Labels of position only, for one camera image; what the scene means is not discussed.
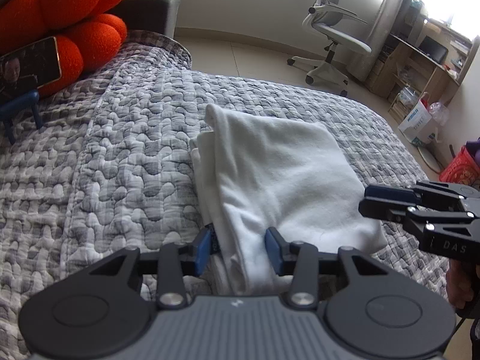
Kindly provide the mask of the person's right hand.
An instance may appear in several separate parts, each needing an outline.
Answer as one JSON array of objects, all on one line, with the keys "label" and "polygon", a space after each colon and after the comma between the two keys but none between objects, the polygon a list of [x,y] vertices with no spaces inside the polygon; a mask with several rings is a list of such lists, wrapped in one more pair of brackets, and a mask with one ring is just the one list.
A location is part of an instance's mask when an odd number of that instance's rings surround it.
[{"label": "person's right hand", "polygon": [[448,300],[457,314],[479,319],[479,266],[450,259],[446,275]]}]

